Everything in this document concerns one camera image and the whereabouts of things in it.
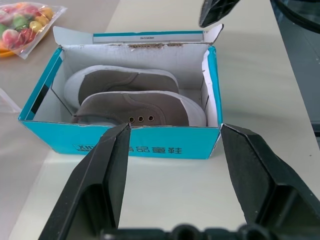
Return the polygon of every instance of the open box lid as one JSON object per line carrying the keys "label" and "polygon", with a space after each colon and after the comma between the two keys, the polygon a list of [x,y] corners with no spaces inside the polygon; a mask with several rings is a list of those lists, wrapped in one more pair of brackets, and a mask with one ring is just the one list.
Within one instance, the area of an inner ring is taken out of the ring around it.
{"label": "open box lid", "polygon": [[59,45],[90,45],[114,43],[204,43],[212,45],[224,28],[223,24],[209,31],[152,31],[88,33],[54,26],[53,35]]}

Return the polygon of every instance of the candy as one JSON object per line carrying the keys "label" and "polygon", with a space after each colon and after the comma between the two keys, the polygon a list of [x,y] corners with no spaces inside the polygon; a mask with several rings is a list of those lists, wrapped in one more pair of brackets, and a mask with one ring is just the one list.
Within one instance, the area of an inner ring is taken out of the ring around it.
{"label": "candy", "polygon": [[51,20],[54,16],[54,12],[50,7],[44,7],[40,10],[40,13],[42,13],[47,19]]}
{"label": "candy", "polygon": [[24,44],[20,33],[13,29],[7,29],[3,32],[2,41],[8,49],[18,48]]}
{"label": "candy", "polygon": [[26,2],[18,2],[18,3],[15,5],[15,7],[16,7],[17,9],[22,9],[22,8],[24,8],[24,7],[26,7],[26,6],[28,6],[28,4],[27,4]]}
{"label": "candy", "polygon": [[35,39],[36,33],[32,31],[30,28],[24,28],[20,32],[24,42],[26,44],[32,42]]}
{"label": "candy", "polygon": [[17,8],[7,5],[7,6],[3,6],[1,10],[5,11],[7,14],[12,14],[17,11]]}
{"label": "candy", "polygon": [[7,26],[6,25],[3,25],[0,23],[0,40],[2,38],[2,34],[4,33],[5,30],[7,30]]}
{"label": "candy", "polygon": [[33,5],[27,5],[25,7],[20,8],[19,10],[20,13],[22,14],[30,14],[35,17],[40,17],[41,13],[39,12],[39,9],[36,6]]}
{"label": "candy", "polygon": [[23,16],[30,22],[35,19],[35,16],[32,14],[23,14]]}
{"label": "candy", "polygon": [[28,27],[28,20],[20,14],[14,16],[12,23],[17,31],[20,31],[21,29],[25,29]]}
{"label": "candy", "polygon": [[32,22],[30,22],[29,27],[30,27],[30,28],[32,29],[32,31],[35,32],[35,33],[39,32],[39,31],[43,28],[43,26],[41,25],[41,23],[40,23],[40,22],[37,22],[37,21],[32,21]]}
{"label": "candy", "polygon": [[49,20],[45,16],[36,16],[34,20],[41,23],[43,27],[49,23]]}
{"label": "candy", "polygon": [[10,25],[12,16],[4,10],[0,10],[0,24]]}

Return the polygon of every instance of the shoe box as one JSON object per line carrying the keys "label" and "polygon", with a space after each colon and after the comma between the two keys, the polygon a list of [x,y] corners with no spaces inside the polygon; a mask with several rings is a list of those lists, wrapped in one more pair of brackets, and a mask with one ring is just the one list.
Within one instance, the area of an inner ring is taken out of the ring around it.
{"label": "shoe box", "polygon": [[165,70],[177,78],[179,93],[202,107],[207,126],[133,127],[129,155],[208,159],[223,120],[213,46],[222,29],[92,34],[55,26],[59,46],[18,120],[57,153],[85,155],[111,126],[71,123],[76,110],[64,98],[68,78],[94,65]]}

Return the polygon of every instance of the gray shoe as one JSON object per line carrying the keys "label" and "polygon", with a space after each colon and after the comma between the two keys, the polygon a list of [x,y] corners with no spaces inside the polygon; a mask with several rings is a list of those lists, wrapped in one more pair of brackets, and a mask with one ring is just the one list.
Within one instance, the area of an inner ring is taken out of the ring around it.
{"label": "gray shoe", "polygon": [[178,82],[170,72],[96,65],[73,74],[64,86],[64,98],[80,108],[90,95],[115,91],[169,91],[179,93]]}
{"label": "gray shoe", "polygon": [[87,97],[72,123],[114,126],[205,127],[202,108],[191,99],[169,91],[113,91]]}

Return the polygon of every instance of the white table surface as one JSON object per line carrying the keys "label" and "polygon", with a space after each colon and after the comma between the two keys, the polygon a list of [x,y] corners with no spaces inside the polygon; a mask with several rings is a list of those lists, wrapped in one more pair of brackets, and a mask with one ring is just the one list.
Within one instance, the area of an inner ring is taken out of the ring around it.
{"label": "white table surface", "polygon": [[[39,2],[68,8],[54,23],[56,26],[94,33],[106,30],[119,0],[94,0],[94,4],[84,0]],[[20,108],[28,100],[56,48],[57,44],[51,31],[26,60],[16,56],[0,58],[0,88]],[[45,143],[17,121],[17,117],[17,114],[0,113],[0,240],[9,238],[50,152]]]}
{"label": "white table surface", "polygon": [[[201,4],[202,0],[121,0],[106,31],[198,29]],[[224,122],[262,135],[320,198],[319,148],[270,1],[241,0],[221,22],[225,27],[215,47]],[[16,89],[5,90],[10,96],[18,94]],[[11,240],[38,238],[81,159],[49,152]],[[171,230],[190,223],[199,229],[235,230],[244,222],[221,141],[209,160],[129,158],[120,227]]]}

